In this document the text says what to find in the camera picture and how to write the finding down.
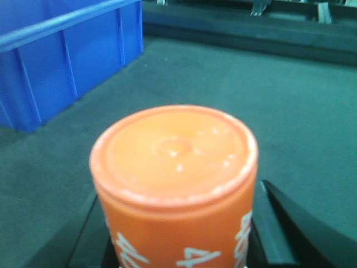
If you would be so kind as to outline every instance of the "white marking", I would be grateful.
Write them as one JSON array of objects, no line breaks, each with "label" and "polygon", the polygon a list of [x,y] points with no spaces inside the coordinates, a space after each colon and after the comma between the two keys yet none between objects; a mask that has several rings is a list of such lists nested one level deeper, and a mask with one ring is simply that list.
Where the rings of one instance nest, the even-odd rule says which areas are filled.
[{"label": "white marking", "polygon": [[178,165],[176,168],[177,172],[181,172],[181,171],[183,171],[183,169],[184,169],[184,167],[181,164]]},{"label": "white marking", "polygon": [[170,151],[169,154],[170,154],[171,157],[176,157],[179,153],[176,152],[176,151]]},{"label": "white marking", "polygon": [[[196,264],[202,264],[204,262],[217,258],[218,256],[221,255],[220,251],[209,252],[206,250],[198,250],[191,247],[186,247],[184,249],[184,253],[185,253],[185,260],[177,261],[176,262],[177,267],[183,266],[186,268],[193,268],[193,266]],[[199,257],[196,259],[192,259],[193,255],[198,255]]]},{"label": "white marking", "polygon": [[260,186],[262,187],[263,191],[266,193],[267,192],[267,188],[264,185],[264,182],[260,181]]},{"label": "white marking", "polygon": [[124,268],[140,268],[138,264],[135,263],[134,259],[142,261],[149,264],[149,260],[144,256],[141,256],[138,251],[125,239],[125,237],[118,233],[117,245],[122,249],[120,253],[120,258],[123,262]]},{"label": "white marking", "polygon": [[241,268],[245,265],[245,259],[247,258],[248,251],[248,237],[250,233],[251,217],[252,211],[242,217],[242,220],[240,221],[240,231],[235,236],[235,239],[238,240],[234,249],[234,258],[237,260],[235,268]]}]

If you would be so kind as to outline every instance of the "orange container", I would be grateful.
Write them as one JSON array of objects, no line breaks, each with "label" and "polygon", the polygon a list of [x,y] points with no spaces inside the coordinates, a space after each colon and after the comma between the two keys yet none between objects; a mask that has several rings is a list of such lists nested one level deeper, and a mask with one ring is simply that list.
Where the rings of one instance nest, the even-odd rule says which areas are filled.
[{"label": "orange container", "polygon": [[95,143],[90,168],[123,268],[244,267],[258,146],[224,112],[163,106]]}]

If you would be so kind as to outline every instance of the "carpeted floor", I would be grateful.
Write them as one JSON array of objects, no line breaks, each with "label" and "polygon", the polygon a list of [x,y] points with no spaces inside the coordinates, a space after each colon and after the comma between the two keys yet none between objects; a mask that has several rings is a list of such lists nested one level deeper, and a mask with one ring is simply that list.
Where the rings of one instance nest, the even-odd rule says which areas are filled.
[{"label": "carpeted floor", "polygon": [[269,179],[357,240],[357,69],[146,36],[144,55],[33,134],[0,128],[0,267],[21,267],[93,189],[96,138],[148,107],[242,119]]}]

